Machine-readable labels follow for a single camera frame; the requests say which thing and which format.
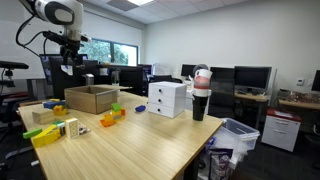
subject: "ceiling light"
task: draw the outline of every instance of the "ceiling light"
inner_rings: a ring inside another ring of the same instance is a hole
[[[128,0],[128,1],[130,1],[133,4],[136,4],[138,6],[141,6],[141,5],[147,4],[149,2],[152,2],[153,0]]]

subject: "white plastic bin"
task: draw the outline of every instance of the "white plastic bin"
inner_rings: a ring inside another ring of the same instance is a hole
[[[231,136],[238,139],[239,146],[245,146],[240,149],[246,148],[247,150],[254,149],[256,141],[260,136],[260,132],[254,128],[251,128],[245,124],[242,124],[231,118],[225,118],[226,122],[221,126],[219,130],[227,132]]]

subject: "cardboard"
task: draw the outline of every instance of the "cardboard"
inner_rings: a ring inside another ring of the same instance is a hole
[[[111,104],[117,102],[117,89],[122,87],[92,85],[67,88],[64,90],[67,108],[100,114],[111,109]]]

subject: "wooden table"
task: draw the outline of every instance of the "wooden table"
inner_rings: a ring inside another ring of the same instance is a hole
[[[256,103],[259,104],[258,113],[257,113],[257,116],[256,116],[256,125],[255,125],[255,128],[258,129],[259,128],[260,119],[261,119],[261,113],[262,113],[263,104],[268,101],[267,96],[252,95],[252,94],[249,94],[249,93],[240,94],[240,93],[237,93],[237,92],[235,92],[234,96],[236,98],[239,98],[239,99],[252,100],[252,101],[255,101]]]
[[[47,179],[176,179],[188,169],[185,178],[195,178],[193,167],[208,139],[221,126],[218,118],[205,115],[194,121],[185,110],[174,119],[134,108],[146,105],[147,98],[121,92],[118,103],[126,109],[125,120],[102,127],[102,114],[70,109],[71,115],[91,132],[75,139],[66,136],[36,148]],[[20,107],[27,130],[46,128],[34,124],[32,111],[42,105]]]
[[[286,100],[279,100],[279,104],[320,111],[320,104],[315,104],[315,103],[291,102],[291,101],[286,101]]]

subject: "filing cabinet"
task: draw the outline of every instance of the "filing cabinet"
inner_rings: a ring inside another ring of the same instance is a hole
[[[297,115],[269,108],[261,141],[292,152],[300,123],[301,118]]]
[[[184,111],[187,86],[172,82],[149,84],[148,110],[174,118]]]

